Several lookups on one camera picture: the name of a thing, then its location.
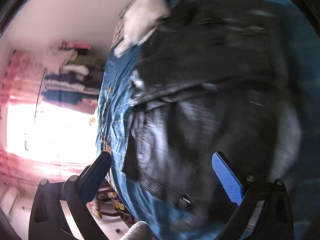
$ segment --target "screw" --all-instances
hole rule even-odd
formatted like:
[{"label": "screw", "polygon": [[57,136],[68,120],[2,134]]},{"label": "screw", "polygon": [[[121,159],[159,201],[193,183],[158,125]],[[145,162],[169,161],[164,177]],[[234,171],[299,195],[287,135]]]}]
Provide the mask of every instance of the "screw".
[{"label": "screw", "polygon": [[247,177],[247,181],[249,181],[249,182],[254,182],[254,176],[249,175],[249,176]]},{"label": "screw", "polygon": [[77,175],[72,175],[69,180],[70,181],[76,181],[78,179],[78,176]]},{"label": "screw", "polygon": [[40,184],[41,185],[45,185],[45,184],[47,184],[48,183],[48,180],[47,179],[42,179],[41,181],[40,181]]},{"label": "screw", "polygon": [[283,185],[283,181],[282,181],[281,179],[277,179],[277,183],[278,183],[279,185]]}]

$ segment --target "blue gripper pad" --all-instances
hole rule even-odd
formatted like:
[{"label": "blue gripper pad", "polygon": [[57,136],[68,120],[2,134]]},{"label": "blue gripper pad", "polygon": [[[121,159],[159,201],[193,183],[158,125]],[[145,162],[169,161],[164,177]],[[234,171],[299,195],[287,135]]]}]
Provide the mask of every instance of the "blue gripper pad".
[{"label": "blue gripper pad", "polygon": [[212,156],[212,168],[230,200],[239,206],[243,200],[242,185],[218,153]]}]

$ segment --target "pink clothing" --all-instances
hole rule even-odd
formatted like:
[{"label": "pink clothing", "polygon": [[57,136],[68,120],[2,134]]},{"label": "pink clothing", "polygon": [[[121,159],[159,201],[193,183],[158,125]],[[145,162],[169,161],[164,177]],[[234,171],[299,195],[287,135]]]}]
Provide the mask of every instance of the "pink clothing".
[{"label": "pink clothing", "polygon": [[74,49],[51,49],[43,54],[42,64],[51,73],[59,75],[60,68],[64,67],[68,61],[74,61],[76,57],[77,52]]},{"label": "pink clothing", "polygon": [[83,42],[77,42],[77,41],[67,41],[67,49],[68,48],[75,48],[75,49],[87,49],[90,50],[91,46],[83,43]]}]

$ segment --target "gray fabric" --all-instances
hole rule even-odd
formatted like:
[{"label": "gray fabric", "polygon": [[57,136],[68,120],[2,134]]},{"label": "gray fabric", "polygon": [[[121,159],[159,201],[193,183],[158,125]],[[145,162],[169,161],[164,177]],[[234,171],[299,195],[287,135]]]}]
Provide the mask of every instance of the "gray fabric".
[{"label": "gray fabric", "polygon": [[289,178],[286,178],[286,174],[298,158],[302,132],[298,114],[293,105],[282,102],[282,105],[279,106],[279,113],[277,144],[269,181],[282,178],[290,192],[292,185]]},{"label": "gray fabric", "polygon": [[144,221],[135,223],[120,240],[151,240],[152,232]]}]

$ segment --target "folded clothes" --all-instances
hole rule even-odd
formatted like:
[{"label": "folded clothes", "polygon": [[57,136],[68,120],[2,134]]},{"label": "folded clothes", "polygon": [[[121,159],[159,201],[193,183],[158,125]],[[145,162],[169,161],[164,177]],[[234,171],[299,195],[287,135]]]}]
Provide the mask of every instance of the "folded clothes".
[{"label": "folded clothes", "polygon": [[45,80],[51,80],[51,81],[56,80],[56,81],[60,81],[60,82],[61,81],[68,82],[70,84],[76,83],[78,78],[80,78],[80,77],[77,76],[77,74],[73,71],[70,71],[68,73],[61,74],[61,75],[50,74],[50,75],[46,75],[44,77]]},{"label": "folded clothes", "polygon": [[52,73],[59,74],[60,68],[77,57],[74,49],[49,49],[42,56],[42,64]]},{"label": "folded clothes", "polygon": [[43,101],[51,100],[56,102],[64,102],[76,105],[81,102],[83,98],[98,100],[99,95],[85,95],[84,93],[60,91],[60,90],[47,90],[41,92]]},{"label": "folded clothes", "polygon": [[83,75],[79,75],[79,74],[76,74],[76,79],[78,80],[78,81],[84,81],[84,77],[85,76],[83,76]]},{"label": "folded clothes", "polygon": [[45,83],[46,90],[60,90],[68,92],[79,92],[86,95],[98,95],[100,94],[100,88],[90,88],[83,84],[74,83],[69,84],[68,82],[60,82],[56,80],[51,80]]},{"label": "folded clothes", "polygon": [[82,84],[86,87],[101,88],[103,71],[97,70],[95,67],[89,67],[89,74],[84,77]]},{"label": "folded clothes", "polygon": [[90,50],[91,46],[84,42],[78,42],[78,41],[67,41],[66,42],[66,48],[74,48],[74,49],[87,49]]},{"label": "folded clothes", "polygon": [[70,71],[75,72],[76,74],[79,74],[82,76],[86,76],[89,74],[89,69],[84,65],[68,64],[61,69],[62,74],[66,74]]},{"label": "folded clothes", "polygon": [[69,64],[84,65],[86,67],[95,67],[97,70],[102,70],[106,65],[106,61],[92,56],[78,55],[76,59],[73,62],[69,62]]}]

